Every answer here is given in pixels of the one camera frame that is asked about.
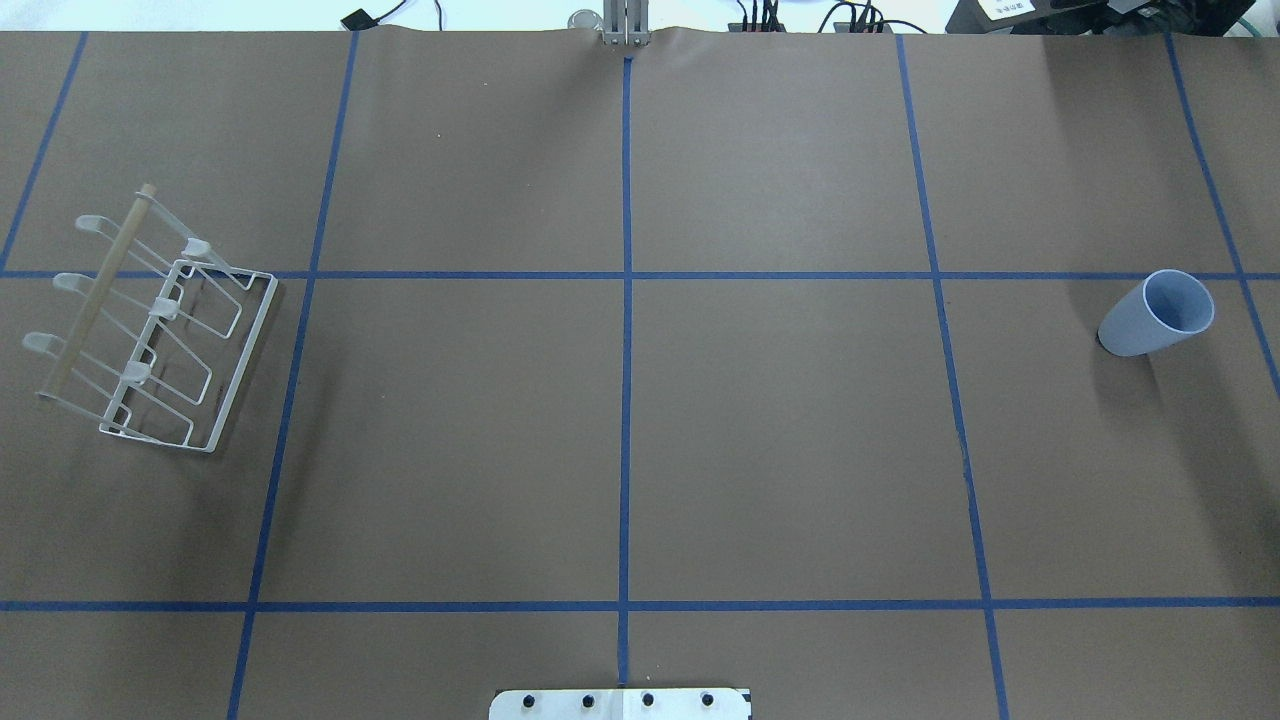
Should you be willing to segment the aluminium frame post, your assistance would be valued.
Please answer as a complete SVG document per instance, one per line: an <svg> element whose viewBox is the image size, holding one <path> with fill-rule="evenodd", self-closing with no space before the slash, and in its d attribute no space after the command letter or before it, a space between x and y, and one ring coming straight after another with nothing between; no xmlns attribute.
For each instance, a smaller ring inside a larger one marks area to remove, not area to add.
<svg viewBox="0 0 1280 720"><path fill-rule="evenodd" d="M604 45L644 47L652 41L648 0L605 0L602 3L600 36Z"/></svg>

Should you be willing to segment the light blue plastic cup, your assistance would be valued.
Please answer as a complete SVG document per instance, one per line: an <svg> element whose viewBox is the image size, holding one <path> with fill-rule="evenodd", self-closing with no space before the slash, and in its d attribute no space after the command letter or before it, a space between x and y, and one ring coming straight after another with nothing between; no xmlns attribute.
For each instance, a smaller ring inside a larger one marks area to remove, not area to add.
<svg viewBox="0 0 1280 720"><path fill-rule="evenodd" d="M1097 340L1115 356L1135 357L1201 334L1215 318L1204 283L1181 270L1161 269L1116 301L1100 323Z"/></svg>

